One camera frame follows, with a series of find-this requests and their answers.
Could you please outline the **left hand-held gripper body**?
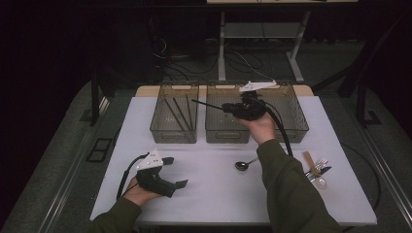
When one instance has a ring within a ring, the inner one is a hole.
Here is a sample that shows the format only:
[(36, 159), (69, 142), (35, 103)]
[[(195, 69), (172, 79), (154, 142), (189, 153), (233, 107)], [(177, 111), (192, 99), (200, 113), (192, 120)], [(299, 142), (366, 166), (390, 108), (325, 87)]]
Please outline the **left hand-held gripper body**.
[(174, 183), (164, 180), (159, 175), (164, 166), (162, 158), (165, 157), (162, 157), (158, 150), (152, 150), (136, 165), (136, 179), (142, 188), (161, 196), (171, 197), (176, 188)]

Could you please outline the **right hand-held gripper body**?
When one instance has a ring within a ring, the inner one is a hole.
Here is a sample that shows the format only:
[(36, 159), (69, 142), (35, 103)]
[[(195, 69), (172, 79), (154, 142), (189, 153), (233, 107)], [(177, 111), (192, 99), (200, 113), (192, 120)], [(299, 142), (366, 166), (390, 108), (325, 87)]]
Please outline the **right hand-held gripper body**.
[(272, 82), (247, 82), (239, 88), (242, 100), (241, 118), (246, 120), (255, 120), (263, 116), (266, 112), (265, 104), (258, 100), (257, 91), (260, 89), (273, 87), (277, 83)]

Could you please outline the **grey translucent plastic bin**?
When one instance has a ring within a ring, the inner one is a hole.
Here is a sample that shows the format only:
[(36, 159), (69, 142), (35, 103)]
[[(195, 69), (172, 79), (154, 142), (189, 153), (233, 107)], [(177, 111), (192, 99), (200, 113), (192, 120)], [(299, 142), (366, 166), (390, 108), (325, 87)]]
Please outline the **grey translucent plastic bin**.
[[(172, 100), (176, 97), (189, 119), (186, 94), (189, 96), (191, 119), (193, 130), (182, 131), (175, 118), (171, 115), (164, 100), (167, 99), (179, 118), (178, 111)], [(158, 144), (195, 144), (197, 141), (197, 104), (191, 99), (197, 100), (199, 96), (198, 82), (164, 82), (159, 89), (150, 130), (154, 141)]]
[(305, 115), (290, 83), (280, 82), (257, 90), (263, 100), (283, 125), (291, 143), (300, 143), (309, 131)]
[(222, 111), (223, 104), (241, 103), (240, 83), (214, 81), (207, 83), (205, 130), (210, 144), (247, 144), (249, 130), (231, 113)]

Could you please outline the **black chopsticks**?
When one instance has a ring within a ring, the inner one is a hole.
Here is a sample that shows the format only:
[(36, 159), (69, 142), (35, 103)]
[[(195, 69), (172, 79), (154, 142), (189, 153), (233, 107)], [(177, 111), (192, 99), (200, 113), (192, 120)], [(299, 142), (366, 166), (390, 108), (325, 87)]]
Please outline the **black chopsticks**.
[(168, 101), (167, 99), (165, 99), (164, 102), (165, 102), (167, 108), (169, 109), (171, 115), (173, 116), (173, 118), (175, 118), (175, 120), (176, 120), (177, 124), (179, 125), (180, 129), (181, 129), (182, 131), (185, 131), (185, 128), (183, 127), (183, 125), (182, 125), (181, 122), (179, 121), (176, 113), (173, 111), (173, 109), (172, 109), (169, 101)]

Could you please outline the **brown wooden chopstick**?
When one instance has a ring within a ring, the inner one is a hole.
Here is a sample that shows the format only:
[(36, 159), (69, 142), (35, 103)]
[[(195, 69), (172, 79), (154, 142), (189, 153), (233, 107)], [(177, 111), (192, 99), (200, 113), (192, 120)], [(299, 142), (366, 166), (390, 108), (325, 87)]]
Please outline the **brown wooden chopstick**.
[(183, 111), (183, 108), (180, 105), (180, 102), (178, 101), (178, 99), (176, 97), (173, 97), (172, 100), (173, 100), (173, 102), (176, 106), (176, 109), (178, 111), (179, 121), (182, 124), (182, 128), (185, 131), (190, 131), (191, 127), (190, 127), (190, 124), (189, 124), (189, 120), (187, 119), (187, 116), (185, 115), (185, 113)]

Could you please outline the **person's left hand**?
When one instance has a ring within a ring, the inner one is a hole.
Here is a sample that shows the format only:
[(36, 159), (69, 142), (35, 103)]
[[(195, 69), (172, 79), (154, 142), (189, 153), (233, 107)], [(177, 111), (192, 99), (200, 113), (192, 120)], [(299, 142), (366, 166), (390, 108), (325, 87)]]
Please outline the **person's left hand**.
[(122, 197), (133, 202), (137, 206), (142, 207), (149, 201), (158, 198), (159, 194), (142, 188), (138, 184), (137, 180), (135, 178), (132, 178)]

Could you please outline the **person's right hand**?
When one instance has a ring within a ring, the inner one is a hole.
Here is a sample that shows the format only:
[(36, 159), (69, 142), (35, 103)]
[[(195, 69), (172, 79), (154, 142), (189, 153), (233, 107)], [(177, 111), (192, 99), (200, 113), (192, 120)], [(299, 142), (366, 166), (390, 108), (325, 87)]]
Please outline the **person's right hand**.
[(249, 129), (252, 138), (259, 145), (276, 138), (276, 124), (269, 113), (265, 113), (262, 117), (256, 120), (238, 118), (237, 121)]

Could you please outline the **white table sheet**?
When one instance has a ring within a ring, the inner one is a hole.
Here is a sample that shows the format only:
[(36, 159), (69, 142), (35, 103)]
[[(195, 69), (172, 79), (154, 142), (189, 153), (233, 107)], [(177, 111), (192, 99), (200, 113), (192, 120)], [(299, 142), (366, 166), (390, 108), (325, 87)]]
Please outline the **white table sheet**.
[[(174, 183), (187, 180), (185, 188), (172, 197), (146, 204), (139, 224), (154, 225), (266, 225), (266, 190), (258, 162), (239, 171), (234, 164), (257, 157), (255, 142), (209, 144), (204, 129), (198, 129), (195, 144), (158, 144), (150, 131), (155, 110), (153, 97), (131, 100), (115, 149), (96, 198), (93, 216), (107, 212), (116, 202), (120, 182), (134, 177), (130, 163), (137, 156), (158, 150), (174, 162), (162, 168), (163, 179)], [(303, 96), (299, 104), (309, 131), (293, 145), (300, 159), (308, 151), (313, 159), (326, 158), (331, 167), (324, 175), (326, 189), (321, 196), (331, 216), (342, 226), (374, 225), (377, 217), (367, 200), (319, 98)]]

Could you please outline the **black metal stand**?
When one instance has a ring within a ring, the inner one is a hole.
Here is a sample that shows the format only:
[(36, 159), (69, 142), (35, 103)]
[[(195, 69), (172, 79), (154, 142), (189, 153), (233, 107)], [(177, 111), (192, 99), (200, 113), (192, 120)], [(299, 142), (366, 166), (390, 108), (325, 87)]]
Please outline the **black metal stand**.
[(412, 127), (412, 19), (397, 19), (366, 41), (348, 67), (311, 86), (314, 92), (342, 79), (337, 93), (350, 97), (357, 91), (356, 119), (363, 127), (377, 124), (377, 116), (365, 116), (366, 91), (370, 88), (403, 126)]
[(106, 97), (113, 95), (110, 79), (103, 71), (93, 71), (90, 78), (91, 107), (84, 111), (81, 121), (86, 121), (94, 126), (103, 111), (103, 102)]

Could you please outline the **white metal desk frame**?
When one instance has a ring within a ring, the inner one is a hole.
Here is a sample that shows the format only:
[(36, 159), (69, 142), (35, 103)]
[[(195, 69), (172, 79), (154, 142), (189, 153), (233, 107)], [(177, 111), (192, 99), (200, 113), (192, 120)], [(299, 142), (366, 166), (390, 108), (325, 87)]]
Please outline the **white metal desk frame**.
[[(292, 69), (294, 79), (303, 83), (304, 78), (296, 61), (299, 47), (303, 41), (309, 18), (322, 7), (340, 7), (354, 5), (358, 0), (206, 0), (208, 7), (217, 7), (220, 12), (220, 37), (218, 52), (219, 80), (226, 79), (225, 48), (227, 39), (293, 39), (291, 50), (286, 58)], [(280, 12), (299, 11), (300, 19), (288, 19), (285, 22), (229, 22), (226, 14), (238, 8), (240, 11)]]

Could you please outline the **metal floor rail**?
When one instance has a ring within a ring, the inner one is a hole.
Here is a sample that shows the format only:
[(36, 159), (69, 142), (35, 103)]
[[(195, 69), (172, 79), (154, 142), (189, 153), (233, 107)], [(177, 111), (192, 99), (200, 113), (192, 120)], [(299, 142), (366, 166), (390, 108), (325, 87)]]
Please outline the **metal floor rail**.
[(42, 203), (46, 208), (36, 233), (52, 233), (97, 129), (92, 114), (105, 114), (109, 105), (106, 97), (97, 101), (75, 98), (66, 112), (38, 166)]
[(357, 130), (368, 148), (372, 162), (383, 179), (387, 189), (391, 193), (396, 206), (402, 214), (402, 217), (412, 231), (412, 200), (407, 196), (406, 192), (400, 185), (393, 170), (389, 166), (383, 153), (379, 150), (378, 145), (374, 142), (369, 132), (360, 125), (357, 126)]

